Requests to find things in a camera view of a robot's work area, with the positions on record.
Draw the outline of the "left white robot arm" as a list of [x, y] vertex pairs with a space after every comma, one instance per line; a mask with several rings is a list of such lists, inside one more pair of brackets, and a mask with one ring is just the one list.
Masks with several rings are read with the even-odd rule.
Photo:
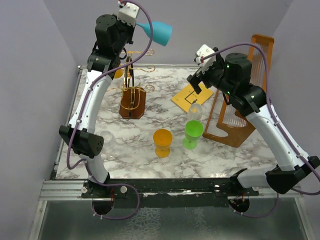
[[98, 111], [115, 74], [102, 74], [117, 68], [126, 44], [132, 44], [136, 18], [119, 14], [104, 14], [96, 19], [94, 43], [87, 59], [87, 77], [76, 111], [67, 125], [61, 125], [59, 135], [89, 168], [89, 180], [97, 196], [106, 197], [111, 190], [109, 172], [103, 165], [100, 152], [104, 139], [95, 134]]

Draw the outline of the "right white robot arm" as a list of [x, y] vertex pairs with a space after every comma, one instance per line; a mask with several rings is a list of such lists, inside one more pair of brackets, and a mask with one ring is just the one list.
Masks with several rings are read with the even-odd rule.
[[250, 187], [270, 187], [279, 194], [295, 186], [320, 165], [317, 156], [310, 156], [289, 134], [266, 92], [250, 82], [252, 63], [243, 53], [230, 53], [225, 58], [219, 51], [197, 52], [194, 61], [199, 69], [187, 77], [197, 94], [200, 83], [215, 87], [228, 97], [232, 105], [260, 133], [272, 151], [277, 164], [271, 169], [245, 169], [234, 174], [229, 189], [240, 196]]

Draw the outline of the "orange plastic goblet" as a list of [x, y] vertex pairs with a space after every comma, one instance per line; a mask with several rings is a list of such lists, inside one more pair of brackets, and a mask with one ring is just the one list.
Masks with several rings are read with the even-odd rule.
[[155, 154], [159, 158], [166, 158], [171, 152], [171, 144], [173, 141], [172, 133], [167, 129], [158, 129], [153, 134], [155, 145]]
[[122, 68], [120, 68], [120, 69], [118, 69], [118, 70], [116, 70], [115, 72], [114, 72], [114, 79], [119, 79], [119, 78], [121, 78], [122, 76], [123, 76], [123, 74], [124, 74], [124, 70], [122, 69]]

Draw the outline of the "blue plastic goblet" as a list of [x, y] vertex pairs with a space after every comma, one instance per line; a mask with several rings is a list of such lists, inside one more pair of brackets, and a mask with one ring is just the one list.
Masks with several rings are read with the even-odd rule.
[[145, 34], [150, 38], [152, 36], [152, 41], [163, 47], [165, 47], [172, 35], [173, 27], [166, 23], [160, 21], [152, 21], [153, 34], [151, 34], [151, 27], [149, 23], [136, 23], [139, 27], [143, 29]]

